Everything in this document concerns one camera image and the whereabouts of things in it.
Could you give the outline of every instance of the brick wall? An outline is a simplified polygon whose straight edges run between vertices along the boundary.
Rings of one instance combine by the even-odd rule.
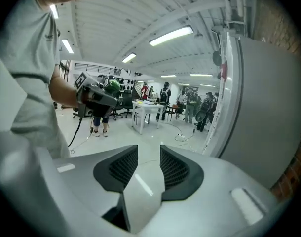
[[[301,59],[301,36],[277,0],[257,0],[253,38],[295,54]],[[282,201],[291,197],[301,181],[301,142],[290,165],[271,188]]]

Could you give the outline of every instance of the gray t-shirt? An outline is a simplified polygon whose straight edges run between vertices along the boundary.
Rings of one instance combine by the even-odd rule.
[[[48,89],[59,64],[59,35],[50,10],[36,0],[20,0],[0,32],[0,58],[27,93],[11,131],[46,147],[53,158],[69,157]]]

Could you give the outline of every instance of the black office chair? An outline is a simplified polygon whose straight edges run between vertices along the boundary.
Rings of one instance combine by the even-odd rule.
[[[124,109],[126,109],[126,112],[124,113],[121,113],[121,114],[126,114],[126,118],[127,118],[127,115],[128,114],[133,114],[132,112],[130,112],[131,109],[133,109],[133,104],[132,104],[132,101],[133,101],[133,95],[132,95],[132,92],[130,90],[125,90],[123,93],[122,93],[122,97],[123,97],[123,103],[122,103],[122,107]]]
[[[121,113],[117,113],[116,111],[122,110],[123,106],[122,106],[122,102],[119,101],[119,97],[121,95],[122,92],[117,92],[114,97],[116,99],[118,99],[118,103],[117,105],[114,107],[114,109],[112,110],[111,114],[109,116],[113,116],[113,119],[116,120],[116,116],[121,116],[121,118],[123,117]]]

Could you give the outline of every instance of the red jacket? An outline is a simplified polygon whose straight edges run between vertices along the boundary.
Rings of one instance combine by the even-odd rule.
[[[147,89],[148,89],[148,86],[147,86],[147,85],[144,85],[144,86],[141,88],[142,99],[147,99],[147,95],[146,95]]]

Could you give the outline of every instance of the ceiling beam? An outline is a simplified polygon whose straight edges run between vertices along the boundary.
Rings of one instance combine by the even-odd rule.
[[[75,2],[67,2],[66,4],[66,14],[67,17],[69,18],[70,22],[71,22],[71,34],[72,37],[74,39],[74,46],[79,47],[80,49],[80,55],[81,58],[83,59],[83,52],[82,49],[79,46],[79,38],[78,38],[78,34],[77,34],[77,24],[76,24],[76,8],[75,8]]]
[[[194,55],[176,57],[176,58],[171,58],[171,59],[167,59],[167,60],[152,62],[147,65],[137,67],[136,69],[143,69],[146,67],[153,68],[153,67],[161,66],[161,65],[164,65],[167,63],[189,62],[189,61],[194,61],[194,60],[206,60],[206,59],[212,59],[212,55],[211,54],[194,54]]]
[[[122,51],[116,56],[114,62],[120,60],[123,57],[123,55],[129,52],[133,47],[137,46],[144,39],[148,38],[151,33],[159,30],[163,26],[172,23],[178,20],[179,18],[185,17],[187,16],[187,14],[194,14],[200,11],[222,7],[225,7],[224,0],[201,0],[193,2],[180,9],[176,9],[166,14],[165,16],[159,18],[157,21],[149,25],[146,29],[141,31],[131,42],[129,42],[129,44],[126,45],[126,47],[124,47]]]

